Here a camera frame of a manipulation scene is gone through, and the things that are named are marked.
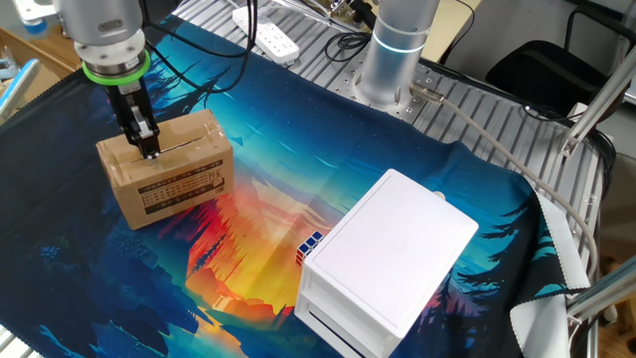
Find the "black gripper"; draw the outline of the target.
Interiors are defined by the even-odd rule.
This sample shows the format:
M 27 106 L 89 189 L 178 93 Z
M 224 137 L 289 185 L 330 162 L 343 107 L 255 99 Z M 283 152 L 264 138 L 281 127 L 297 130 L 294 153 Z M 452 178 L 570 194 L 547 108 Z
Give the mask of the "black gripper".
M 152 107 L 144 81 L 105 89 L 117 123 L 128 142 L 139 150 L 142 158 L 157 158 L 160 154 L 159 129 L 151 124 Z

